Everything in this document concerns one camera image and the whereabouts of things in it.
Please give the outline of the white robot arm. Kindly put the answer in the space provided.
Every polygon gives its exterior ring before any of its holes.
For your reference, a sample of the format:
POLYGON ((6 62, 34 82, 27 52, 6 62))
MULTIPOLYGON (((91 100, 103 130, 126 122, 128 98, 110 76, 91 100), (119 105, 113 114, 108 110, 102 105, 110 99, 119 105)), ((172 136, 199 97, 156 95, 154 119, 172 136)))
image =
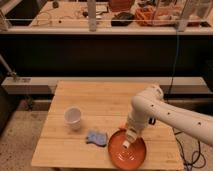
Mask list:
POLYGON ((179 108, 163 101, 163 91, 151 85, 131 100, 127 117, 126 146, 135 142, 150 118, 157 119, 213 147, 213 116, 179 108))

